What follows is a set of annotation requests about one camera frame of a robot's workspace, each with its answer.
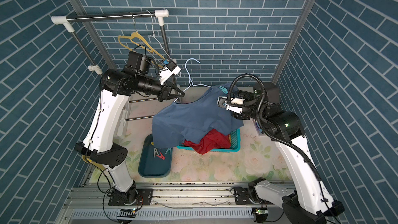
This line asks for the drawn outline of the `grey clothespin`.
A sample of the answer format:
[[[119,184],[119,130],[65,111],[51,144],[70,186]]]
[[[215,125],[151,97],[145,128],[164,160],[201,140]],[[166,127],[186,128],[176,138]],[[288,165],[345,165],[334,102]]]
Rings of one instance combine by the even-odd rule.
[[[160,154],[156,148],[154,148],[153,157],[160,157]]]

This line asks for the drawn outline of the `light blue wire hanger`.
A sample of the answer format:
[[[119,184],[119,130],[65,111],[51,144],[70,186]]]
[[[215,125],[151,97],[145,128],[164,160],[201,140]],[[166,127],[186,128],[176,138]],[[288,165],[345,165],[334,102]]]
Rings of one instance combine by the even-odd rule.
[[[200,94],[204,93],[207,89],[211,88],[211,86],[201,83],[197,80],[197,77],[194,76],[194,71],[191,68],[194,63],[201,64],[201,62],[196,58],[189,58],[182,65],[178,65],[180,67],[180,72],[177,73],[178,77],[187,76],[188,85],[182,88],[182,91],[188,93],[185,97],[175,99],[174,103],[193,103],[201,98]]]

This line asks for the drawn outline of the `blue grey t-shirt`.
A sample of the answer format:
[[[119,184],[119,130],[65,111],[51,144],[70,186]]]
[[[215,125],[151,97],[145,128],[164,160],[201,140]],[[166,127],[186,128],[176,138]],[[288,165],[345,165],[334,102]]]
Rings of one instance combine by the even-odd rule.
[[[226,96],[220,87],[211,87],[196,101],[172,103],[154,115],[152,137],[154,146],[160,149],[173,148],[184,141],[198,144],[211,130],[223,135],[239,129],[242,120],[234,118],[229,111],[218,106],[218,98]]]

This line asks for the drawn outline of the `red t-shirt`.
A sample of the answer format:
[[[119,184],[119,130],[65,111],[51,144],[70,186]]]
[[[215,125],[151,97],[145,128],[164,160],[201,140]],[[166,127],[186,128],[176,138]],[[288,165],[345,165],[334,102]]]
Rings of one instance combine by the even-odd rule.
[[[213,149],[230,149],[231,139],[230,135],[224,135],[216,129],[209,131],[199,143],[193,143],[185,140],[182,145],[195,150],[197,153],[204,155]]]

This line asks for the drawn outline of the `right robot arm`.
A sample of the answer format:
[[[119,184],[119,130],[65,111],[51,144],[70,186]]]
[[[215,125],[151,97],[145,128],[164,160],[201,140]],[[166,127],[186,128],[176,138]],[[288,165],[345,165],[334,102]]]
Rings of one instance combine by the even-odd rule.
[[[218,105],[236,119],[256,121],[281,152],[295,189],[260,177],[248,184],[246,197],[255,204],[273,203],[293,224],[338,224],[343,203],[328,192],[313,163],[304,127],[297,114],[282,110],[279,88],[254,74],[241,74]]]

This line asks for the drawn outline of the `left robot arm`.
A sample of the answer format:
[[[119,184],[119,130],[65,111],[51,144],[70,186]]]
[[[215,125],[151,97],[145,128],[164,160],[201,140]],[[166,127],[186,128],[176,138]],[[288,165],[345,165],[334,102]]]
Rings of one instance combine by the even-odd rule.
[[[104,194],[110,197],[112,205],[142,204],[136,183],[128,172],[125,147],[114,142],[114,134],[129,98],[135,93],[156,96],[157,100],[168,101],[184,96],[175,84],[168,81],[181,68],[176,60],[169,59],[156,64],[146,55],[129,52],[129,58],[122,70],[108,69],[99,82],[99,102],[93,122],[83,142],[75,145],[85,162],[98,168],[110,186]]]

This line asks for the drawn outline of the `red clothespin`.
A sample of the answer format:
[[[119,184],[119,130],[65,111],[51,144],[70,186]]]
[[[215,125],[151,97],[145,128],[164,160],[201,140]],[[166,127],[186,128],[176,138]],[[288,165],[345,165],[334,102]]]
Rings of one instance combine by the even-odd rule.
[[[164,157],[163,153],[161,153],[160,151],[157,151],[156,156],[157,156],[158,158],[162,159],[162,160],[165,160],[165,157]]]

